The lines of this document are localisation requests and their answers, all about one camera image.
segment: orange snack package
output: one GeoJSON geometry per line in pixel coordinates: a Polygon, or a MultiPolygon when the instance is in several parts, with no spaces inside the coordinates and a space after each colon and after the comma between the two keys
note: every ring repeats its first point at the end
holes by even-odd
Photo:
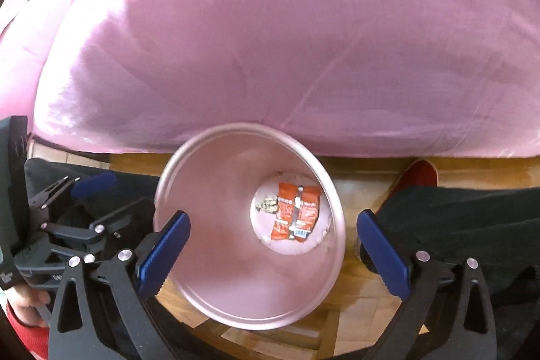
{"type": "Polygon", "coordinates": [[[271,240],[297,240],[303,243],[319,218],[319,187],[280,183],[277,194],[278,211],[271,240]]]}

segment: wooden floor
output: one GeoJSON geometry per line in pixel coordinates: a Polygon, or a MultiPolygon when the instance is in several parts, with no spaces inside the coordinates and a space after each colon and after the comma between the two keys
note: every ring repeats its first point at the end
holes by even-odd
{"type": "MultiPolygon", "coordinates": [[[[114,155],[111,169],[160,175],[168,155],[114,155]]],[[[376,211],[397,175],[411,159],[322,158],[344,207],[347,251],[341,274],[317,310],[295,324],[272,331],[248,332],[209,320],[167,281],[158,299],[200,338],[238,358],[318,359],[373,345],[400,301],[388,294],[379,276],[370,273],[352,251],[358,212],[376,211]]],[[[459,188],[540,186],[540,158],[432,159],[439,184],[459,188]]]]}

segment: barcode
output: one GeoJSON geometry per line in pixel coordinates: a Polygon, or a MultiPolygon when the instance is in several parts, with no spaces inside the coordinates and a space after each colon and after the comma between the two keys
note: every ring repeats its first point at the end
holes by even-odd
{"type": "Polygon", "coordinates": [[[308,230],[296,229],[294,231],[294,236],[295,237],[306,238],[308,235],[309,235],[308,230]]]}

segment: red shoe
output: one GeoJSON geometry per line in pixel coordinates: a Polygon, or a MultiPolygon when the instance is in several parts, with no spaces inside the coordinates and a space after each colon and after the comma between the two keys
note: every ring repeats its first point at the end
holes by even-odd
{"type": "Polygon", "coordinates": [[[435,166],[426,159],[417,159],[394,182],[386,200],[408,187],[436,187],[437,185],[438,172],[435,166]]]}

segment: pink bedsheet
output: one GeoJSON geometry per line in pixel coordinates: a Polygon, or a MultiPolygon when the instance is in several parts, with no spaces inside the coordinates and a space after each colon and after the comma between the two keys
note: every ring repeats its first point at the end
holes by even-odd
{"type": "Polygon", "coordinates": [[[31,0],[1,51],[2,113],[74,150],[252,121],[323,155],[540,154],[540,0],[31,0]]]}

